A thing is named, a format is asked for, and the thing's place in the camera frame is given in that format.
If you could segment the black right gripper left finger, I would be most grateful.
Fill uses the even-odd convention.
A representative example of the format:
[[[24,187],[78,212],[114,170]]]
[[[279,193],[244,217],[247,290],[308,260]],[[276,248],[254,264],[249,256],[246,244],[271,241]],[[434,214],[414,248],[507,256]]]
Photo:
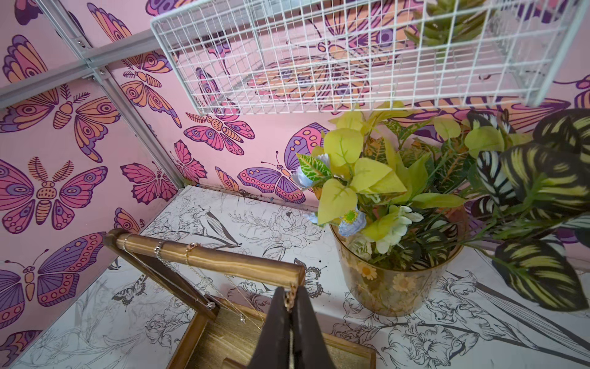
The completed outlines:
[[[277,287],[257,347],[247,369],[288,369],[290,361],[290,312],[286,293]]]

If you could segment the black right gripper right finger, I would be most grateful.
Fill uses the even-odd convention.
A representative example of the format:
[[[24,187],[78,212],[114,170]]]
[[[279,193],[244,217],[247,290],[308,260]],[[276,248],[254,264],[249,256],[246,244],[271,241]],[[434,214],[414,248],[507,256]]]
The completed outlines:
[[[293,330],[294,367],[299,369],[335,369],[316,318],[307,289],[298,286],[290,309]]]

